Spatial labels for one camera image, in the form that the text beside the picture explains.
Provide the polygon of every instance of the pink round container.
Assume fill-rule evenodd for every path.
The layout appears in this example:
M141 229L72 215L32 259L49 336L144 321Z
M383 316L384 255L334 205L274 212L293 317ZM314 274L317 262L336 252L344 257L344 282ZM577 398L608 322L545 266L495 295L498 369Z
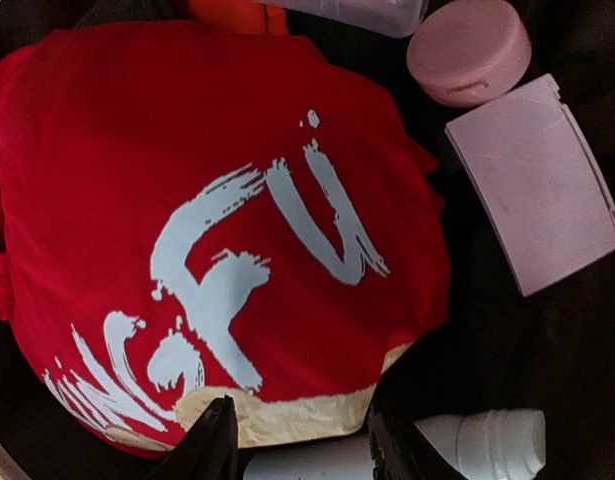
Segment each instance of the pink round container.
M418 28L407 66L422 89L450 107L475 107L511 90L531 61L527 30L504 0L456 0Z

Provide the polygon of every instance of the translucent plastic box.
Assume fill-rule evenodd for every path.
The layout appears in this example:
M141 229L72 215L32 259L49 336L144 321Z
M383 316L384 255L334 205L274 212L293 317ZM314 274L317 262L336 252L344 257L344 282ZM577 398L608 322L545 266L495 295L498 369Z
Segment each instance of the translucent plastic box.
M356 25L390 37L414 33L428 0L256 0Z

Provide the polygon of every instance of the red cloth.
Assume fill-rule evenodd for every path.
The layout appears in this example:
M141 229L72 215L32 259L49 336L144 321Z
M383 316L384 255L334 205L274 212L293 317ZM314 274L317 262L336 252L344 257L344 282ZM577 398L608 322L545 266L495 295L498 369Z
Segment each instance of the red cloth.
M243 446L353 432L447 317L434 167L386 91L305 39L54 33L0 64L0 318L134 453L225 389Z

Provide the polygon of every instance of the pink case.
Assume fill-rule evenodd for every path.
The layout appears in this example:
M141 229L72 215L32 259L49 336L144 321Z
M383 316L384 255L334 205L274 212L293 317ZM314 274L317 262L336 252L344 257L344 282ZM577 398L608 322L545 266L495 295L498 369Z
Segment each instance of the pink case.
M527 30L504 0L445 5L423 22L407 51L422 89L450 107L474 107L507 93L530 61Z

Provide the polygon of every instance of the round compact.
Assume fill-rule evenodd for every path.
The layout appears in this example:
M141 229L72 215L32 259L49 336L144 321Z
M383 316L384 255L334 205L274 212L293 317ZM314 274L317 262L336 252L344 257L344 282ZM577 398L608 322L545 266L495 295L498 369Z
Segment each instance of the round compact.
M511 90L531 61L518 13L504 0L456 0L414 34L407 66L421 88L450 107L474 107Z

